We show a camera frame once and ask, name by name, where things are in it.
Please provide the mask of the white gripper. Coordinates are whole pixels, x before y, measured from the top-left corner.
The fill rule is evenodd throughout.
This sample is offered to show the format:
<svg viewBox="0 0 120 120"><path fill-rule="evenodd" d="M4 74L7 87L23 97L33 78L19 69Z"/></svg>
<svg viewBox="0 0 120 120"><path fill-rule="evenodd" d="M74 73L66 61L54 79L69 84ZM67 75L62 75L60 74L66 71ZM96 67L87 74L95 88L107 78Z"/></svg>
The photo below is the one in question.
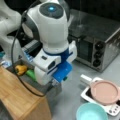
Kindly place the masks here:
<svg viewBox="0 0 120 120"><path fill-rule="evenodd" d="M43 45L43 48L33 59L33 62L35 64L35 78L40 85L46 85L48 82L55 80L52 77L52 74L54 73L54 68L56 65L61 62L61 58L52 55L56 55L65 51L69 46L73 47L75 59L77 57L77 48L74 41L71 43L65 41Z"/></svg>

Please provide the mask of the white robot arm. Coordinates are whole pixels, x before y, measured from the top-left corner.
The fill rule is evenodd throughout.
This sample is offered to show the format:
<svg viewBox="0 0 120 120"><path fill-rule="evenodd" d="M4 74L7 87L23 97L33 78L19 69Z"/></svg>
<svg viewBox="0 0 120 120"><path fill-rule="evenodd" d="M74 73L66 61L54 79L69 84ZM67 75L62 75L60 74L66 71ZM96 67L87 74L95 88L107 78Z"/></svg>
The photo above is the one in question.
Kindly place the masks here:
<svg viewBox="0 0 120 120"><path fill-rule="evenodd" d="M37 0L23 14L12 10L0 0L0 46L5 59L12 62L18 57L26 60L19 41L10 33L23 28L31 38L42 43L33 58L35 79L40 85L55 80L60 83L72 70L77 57L74 41L68 42L67 11L58 0Z"/></svg>

